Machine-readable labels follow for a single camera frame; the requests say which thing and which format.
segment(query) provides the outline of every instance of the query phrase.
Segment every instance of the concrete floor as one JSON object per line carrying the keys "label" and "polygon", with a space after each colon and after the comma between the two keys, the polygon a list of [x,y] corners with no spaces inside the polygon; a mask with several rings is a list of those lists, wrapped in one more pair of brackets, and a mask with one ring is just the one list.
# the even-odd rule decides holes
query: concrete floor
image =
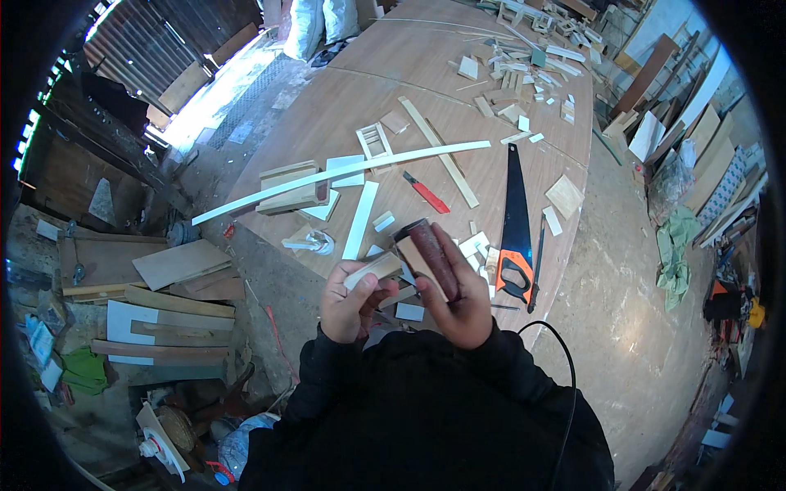
{"label": "concrete floor", "polygon": [[[256,46],[243,56],[262,56],[261,52]],[[233,68],[226,71],[221,86],[230,84],[233,76],[238,81],[247,79],[249,67],[255,69],[248,62],[238,66],[242,68],[235,75],[231,75]],[[183,173],[181,183],[197,210],[225,202],[245,164],[308,84],[312,71],[303,63],[287,62],[244,115],[254,128],[242,144],[228,141],[219,150],[193,144],[200,156]],[[214,91],[221,104],[210,103]],[[195,115],[231,104],[226,91],[213,84],[187,109]],[[202,126],[177,129],[183,121],[181,115],[167,132],[190,135],[178,143],[185,153]],[[253,293],[247,290],[246,300],[237,303],[237,325],[242,331],[238,330],[236,341],[243,346],[248,337],[251,352],[259,357],[273,391],[279,394],[292,379],[284,356],[296,370],[301,346],[315,337],[323,279],[242,226],[225,239],[222,233],[229,224],[228,217],[206,222],[203,235],[222,249],[229,247],[248,280]],[[655,287],[659,256],[644,190],[633,181],[630,168],[619,167],[593,137],[578,233],[549,322],[571,349],[578,387],[603,424],[620,489],[628,489],[645,467],[665,457],[685,422],[703,372],[709,335],[700,306],[712,261],[706,251],[687,255],[693,268],[690,290],[678,308],[665,313],[663,291]],[[283,353],[266,306],[273,310]],[[535,343],[533,355],[558,383],[570,383],[562,350],[548,332]]]}

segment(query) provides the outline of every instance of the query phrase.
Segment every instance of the sandpaper roll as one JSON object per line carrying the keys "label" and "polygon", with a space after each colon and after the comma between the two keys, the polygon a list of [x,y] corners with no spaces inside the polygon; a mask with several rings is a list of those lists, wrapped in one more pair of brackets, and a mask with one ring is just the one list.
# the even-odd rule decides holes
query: sandpaper roll
{"label": "sandpaper roll", "polygon": [[437,240],[437,236],[432,230],[428,220],[422,218],[417,222],[410,223],[399,230],[394,240],[399,242],[404,237],[412,239],[415,248],[421,253],[426,265],[431,268],[434,279],[439,283],[448,302],[455,302],[459,299],[458,280],[450,268],[445,251]]}

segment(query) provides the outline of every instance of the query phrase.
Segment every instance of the plastic bag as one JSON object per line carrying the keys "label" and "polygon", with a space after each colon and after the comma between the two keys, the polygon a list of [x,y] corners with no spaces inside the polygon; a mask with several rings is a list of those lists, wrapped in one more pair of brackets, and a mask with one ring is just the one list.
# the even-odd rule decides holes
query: plastic bag
{"label": "plastic bag", "polygon": [[693,190],[693,166],[696,149],[693,140],[680,145],[679,153],[669,151],[666,159],[647,186],[647,205],[650,219],[658,226],[669,219],[677,206],[684,203]]}
{"label": "plastic bag", "polygon": [[360,34],[354,0],[325,0],[322,12],[325,14],[325,44]]}
{"label": "plastic bag", "polygon": [[325,30],[322,15],[323,0],[294,0],[289,10],[292,29],[284,44],[284,54],[295,60],[308,61],[317,50],[319,39]]}

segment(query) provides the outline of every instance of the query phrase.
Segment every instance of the hand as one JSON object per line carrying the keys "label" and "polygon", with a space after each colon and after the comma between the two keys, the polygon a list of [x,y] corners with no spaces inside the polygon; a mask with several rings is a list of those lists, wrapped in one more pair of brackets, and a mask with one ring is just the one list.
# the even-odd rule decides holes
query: hand
{"label": "hand", "polygon": [[399,294],[398,283],[389,278],[378,280],[372,273],[348,291],[343,281],[363,266],[359,261],[339,262],[322,291],[322,332],[336,343],[352,343],[367,337],[373,311],[387,297]]}
{"label": "hand", "polygon": [[423,305],[431,313],[448,340],[463,350],[474,350],[491,335],[491,301],[486,281],[472,270],[458,246],[432,223],[432,229],[458,280],[459,299],[446,303],[434,282],[427,277],[415,278]]}

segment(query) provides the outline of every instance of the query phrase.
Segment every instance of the sanding drum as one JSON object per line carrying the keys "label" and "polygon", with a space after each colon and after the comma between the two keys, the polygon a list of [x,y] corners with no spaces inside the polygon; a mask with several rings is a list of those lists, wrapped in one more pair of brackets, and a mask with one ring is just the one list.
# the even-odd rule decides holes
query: sanding drum
{"label": "sanding drum", "polygon": [[424,274],[436,282],[447,302],[459,299],[458,280],[428,220],[422,218],[410,223],[393,239],[410,271]]}

